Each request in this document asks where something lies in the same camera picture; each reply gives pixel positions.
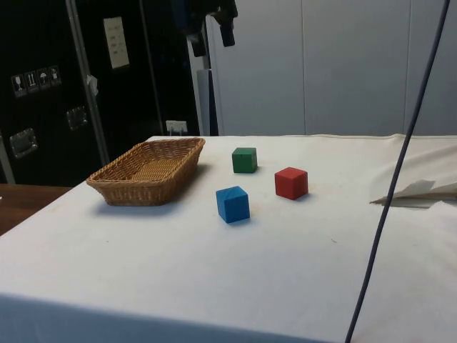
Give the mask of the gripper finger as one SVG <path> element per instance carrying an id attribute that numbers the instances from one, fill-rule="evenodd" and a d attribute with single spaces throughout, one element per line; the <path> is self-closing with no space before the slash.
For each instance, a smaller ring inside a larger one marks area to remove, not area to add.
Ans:
<path id="1" fill-rule="evenodd" d="M 213 14 L 213 18 L 219 24 L 223 45 L 225 47 L 234 46 L 233 21 L 238 16 L 236 2 L 220 0 L 217 3 L 217 11 Z"/>
<path id="2" fill-rule="evenodd" d="M 201 31 L 189 34 L 187 39 L 191 44 L 195 57 L 203 57 L 206 55 L 206 43 L 204 41 L 204 35 Z"/>

